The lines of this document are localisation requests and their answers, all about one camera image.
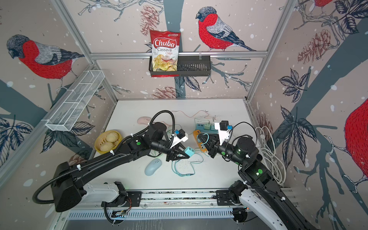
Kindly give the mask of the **orange power strip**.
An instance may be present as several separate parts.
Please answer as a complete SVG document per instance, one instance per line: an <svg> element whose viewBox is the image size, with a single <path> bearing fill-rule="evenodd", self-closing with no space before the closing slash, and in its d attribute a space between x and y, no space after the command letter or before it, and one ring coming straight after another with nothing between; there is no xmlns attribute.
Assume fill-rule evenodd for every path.
<svg viewBox="0 0 368 230"><path fill-rule="evenodd" d="M193 132L193 136L194 136L194 138L195 138L195 140L196 140L196 143L197 143L197 145L198 145L199 150L200 150L201 152L203 152L203 153L208 153L208 150L206 149L206 147L205 147L205 145L204 145L204 141L201 141L201 139L199 139L199 138L198 138L198 136L199 136L200 134L206 134L206 133L205 133L205 132L201 132L200 130L195 130L195 131Z"/></svg>

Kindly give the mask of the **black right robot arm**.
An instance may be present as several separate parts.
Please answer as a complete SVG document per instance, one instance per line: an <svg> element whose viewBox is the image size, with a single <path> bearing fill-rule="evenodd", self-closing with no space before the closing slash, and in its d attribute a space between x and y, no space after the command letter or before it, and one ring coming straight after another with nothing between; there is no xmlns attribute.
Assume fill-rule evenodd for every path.
<svg viewBox="0 0 368 230"><path fill-rule="evenodd" d="M314 230L315 227L287 198L272 173L262 163L262 155L249 135L241 135L230 144L234 128L228 121L214 125L217 134L199 134L211 158L221 155L236 163L241 177L229 187L230 200L249 208L272 230Z"/></svg>

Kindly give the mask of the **light blue computer mouse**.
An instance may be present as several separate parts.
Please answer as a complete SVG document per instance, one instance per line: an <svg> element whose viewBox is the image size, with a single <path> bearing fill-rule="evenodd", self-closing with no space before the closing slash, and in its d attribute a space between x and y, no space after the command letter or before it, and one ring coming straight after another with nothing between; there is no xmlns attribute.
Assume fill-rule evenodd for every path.
<svg viewBox="0 0 368 230"><path fill-rule="evenodd" d="M162 161L160 159L152 160L144 170L146 176L152 176L154 173L162 166Z"/></svg>

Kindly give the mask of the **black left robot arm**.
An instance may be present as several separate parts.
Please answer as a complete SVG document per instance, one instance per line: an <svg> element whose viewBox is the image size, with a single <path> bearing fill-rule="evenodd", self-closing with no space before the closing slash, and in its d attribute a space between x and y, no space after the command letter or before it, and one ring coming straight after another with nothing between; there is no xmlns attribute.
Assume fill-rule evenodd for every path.
<svg viewBox="0 0 368 230"><path fill-rule="evenodd" d="M166 154L168 162L188 159L190 156L183 145L188 134L183 129L172 129L171 134L167 134L166 129L164 123L151 120L146 128L125 137L109 153L73 166L61 163L54 178L34 192L33 202L54 204L56 212L67 211L87 196L84 186L90 181L120 165L148 156L152 150Z"/></svg>

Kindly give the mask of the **teal charger plug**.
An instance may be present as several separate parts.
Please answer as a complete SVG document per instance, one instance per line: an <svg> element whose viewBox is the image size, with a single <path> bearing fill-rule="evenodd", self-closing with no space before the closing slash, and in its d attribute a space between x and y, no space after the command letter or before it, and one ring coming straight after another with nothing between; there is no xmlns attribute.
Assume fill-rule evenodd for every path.
<svg viewBox="0 0 368 230"><path fill-rule="evenodd" d="M186 147L184 153L190 158L195 154L195 151L191 147Z"/></svg>

